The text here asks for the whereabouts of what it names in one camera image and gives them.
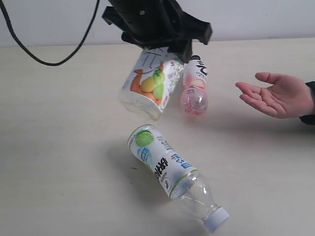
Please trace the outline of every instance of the white bottle cap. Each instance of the white bottle cap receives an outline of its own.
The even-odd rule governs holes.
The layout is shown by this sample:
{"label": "white bottle cap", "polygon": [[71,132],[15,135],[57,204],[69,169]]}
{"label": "white bottle cap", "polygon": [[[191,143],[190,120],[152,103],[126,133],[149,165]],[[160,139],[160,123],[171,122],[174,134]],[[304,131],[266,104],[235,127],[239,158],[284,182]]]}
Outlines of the white bottle cap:
{"label": "white bottle cap", "polygon": [[214,233],[214,231],[220,227],[229,217],[229,214],[222,207],[220,207],[215,212],[213,212],[207,220],[204,221],[204,226],[211,233]]}

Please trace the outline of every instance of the wall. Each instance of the wall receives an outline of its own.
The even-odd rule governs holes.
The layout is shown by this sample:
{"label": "wall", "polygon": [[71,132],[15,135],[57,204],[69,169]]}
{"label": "wall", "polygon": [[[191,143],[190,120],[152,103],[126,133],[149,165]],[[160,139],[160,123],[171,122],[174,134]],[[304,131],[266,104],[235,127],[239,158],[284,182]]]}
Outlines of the wall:
{"label": "wall", "polygon": [[[27,46],[76,45],[91,19],[95,0],[3,0],[16,34]],[[315,36],[314,0],[178,0],[193,16],[212,23],[212,40]],[[121,43],[108,26],[101,1],[86,44]],[[0,16],[0,47],[16,46]]]}

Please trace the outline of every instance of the white table surface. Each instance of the white table surface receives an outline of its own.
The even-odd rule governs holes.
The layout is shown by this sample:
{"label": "white table surface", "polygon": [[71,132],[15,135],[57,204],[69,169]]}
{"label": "white table surface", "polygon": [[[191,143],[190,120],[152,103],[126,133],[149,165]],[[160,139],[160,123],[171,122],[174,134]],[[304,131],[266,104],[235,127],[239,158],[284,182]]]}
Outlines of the white table surface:
{"label": "white table surface", "polygon": [[[74,47],[38,47],[59,61]],[[152,123],[208,179],[230,219],[218,236],[312,236],[315,128],[243,103],[235,82],[257,71],[315,79],[315,39],[194,45],[209,70],[208,113],[179,112],[178,86],[160,120],[116,100],[140,49],[85,46],[47,67],[19,48],[0,49],[0,234],[2,236],[206,236],[182,215],[126,146]]]}

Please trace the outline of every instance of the hand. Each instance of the hand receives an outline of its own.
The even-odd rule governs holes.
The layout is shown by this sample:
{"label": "hand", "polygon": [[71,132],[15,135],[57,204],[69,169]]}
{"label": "hand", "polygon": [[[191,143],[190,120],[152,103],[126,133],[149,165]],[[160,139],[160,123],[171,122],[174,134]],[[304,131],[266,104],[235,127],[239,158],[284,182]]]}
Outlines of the hand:
{"label": "hand", "polygon": [[282,74],[257,73],[255,77],[272,86],[261,88],[243,82],[236,83],[243,94],[240,98],[264,114],[276,118],[298,118],[315,115],[315,98],[300,79]]}

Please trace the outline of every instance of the green fruit graphic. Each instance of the green fruit graphic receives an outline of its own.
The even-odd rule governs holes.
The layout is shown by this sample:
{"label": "green fruit graphic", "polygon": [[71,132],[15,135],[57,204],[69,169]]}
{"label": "green fruit graphic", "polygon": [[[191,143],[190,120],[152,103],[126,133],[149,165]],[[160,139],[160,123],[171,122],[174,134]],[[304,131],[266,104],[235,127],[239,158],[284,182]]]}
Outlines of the green fruit graphic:
{"label": "green fruit graphic", "polygon": [[160,84],[156,86],[153,90],[153,95],[156,97],[156,99],[162,99],[164,94],[164,84]]}
{"label": "green fruit graphic", "polygon": [[154,136],[148,130],[142,130],[142,131],[138,132],[136,135],[136,144],[139,147],[144,148],[144,147],[152,144],[153,141],[154,141]]}
{"label": "green fruit graphic", "polygon": [[153,79],[156,85],[160,85],[165,81],[165,75],[163,71],[157,69],[153,74]]}
{"label": "green fruit graphic", "polygon": [[155,87],[155,81],[152,76],[141,83],[141,90],[144,92],[152,92]]}

